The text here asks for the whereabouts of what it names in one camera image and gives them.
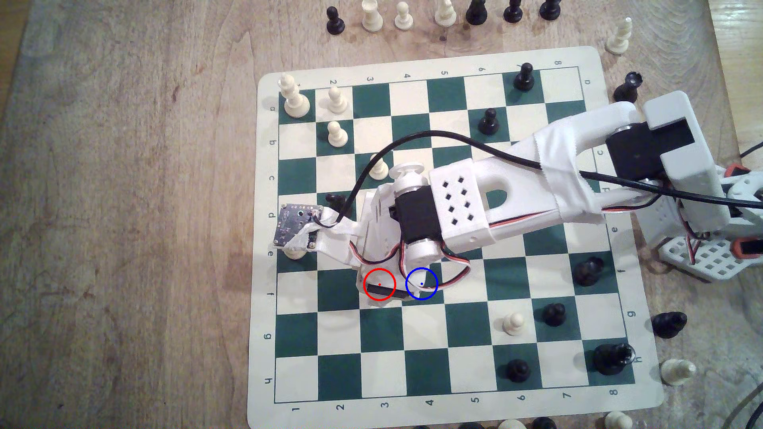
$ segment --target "white chess piece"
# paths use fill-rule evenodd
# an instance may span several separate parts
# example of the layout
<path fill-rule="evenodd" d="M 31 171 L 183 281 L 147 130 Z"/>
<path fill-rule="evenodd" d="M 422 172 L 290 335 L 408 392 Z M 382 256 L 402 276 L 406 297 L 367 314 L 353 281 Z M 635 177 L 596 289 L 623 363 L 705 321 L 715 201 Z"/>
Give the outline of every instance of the white chess piece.
<path fill-rule="evenodd" d="M 604 418 L 604 427 L 606 429 L 631 429 L 633 419 L 621 411 L 612 411 Z"/>
<path fill-rule="evenodd" d="M 371 169 L 369 176 L 374 180 L 384 180 L 384 178 L 387 177 L 387 173 L 389 173 L 389 167 L 387 166 L 387 163 L 381 159 L 376 163 L 374 168 Z"/>
<path fill-rule="evenodd" d="M 398 3 L 398 16 L 394 17 L 394 26 L 401 30 L 408 30 L 414 26 L 414 17 L 408 13 L 408 3 Z"/>
<path fill-rule="evenodd" d="M 329 143 L 334 147 L 342 147 L 347 144 L 347 131 L 340 127 L 339 122 L 331 121 L 327 125 L 329 129 Z"/>
<path fill-rule="evenodd" d="M 343 113 L 347 109 L 347 98 L 342 95 L 342 90 L 336 86 L 329 88 L 329 110 L 335 114 Z"/>
<path fill-rule="evenodd" d="M 384 18 L 379 14 L 379 5 L 376 0 L 363 0 L 362 7 L 365 14 L 363 15 L 363 28 L 372 33 L 381 30 Z"/>
<path fill-rule="evenodd" d="M 524 329 L 524 316 L 511 313 L 504 318 L 504 331 L 509 335 L 518 335 Z"/>
<path fill-rule="evenodd" d="M 310 111 L 310 100 L 299 93 L 299 88 L 294 83 L 294 78 L 286 73 L 281 74 L 278 80 L 278 87 L 281 89 L 281 95 L 286 98 L 284 110 L 292 118 L 301 118 Z"/>
<path fill-rule="evenodd" d="M 437 0 L 434 21 L 441 27 L 450 27 L 456 22 L 456 10 L 450 0 Z"/>
<path fill-rule="evenodd" d="M 662 381 L 669 385 L 682 385 L 697 372 L 697 367 L 684 359 L 668 359 L 660 365 Z"/>
<path fill-rule="evenodd" d="M 604 44 L 604 49 L 609 53 L 621 55 L 628 49 L 628 39 L 630 39 L 633 23 L 630 17 L 623 19 L 617 25 L 617 32 L 613 34 Z"/>

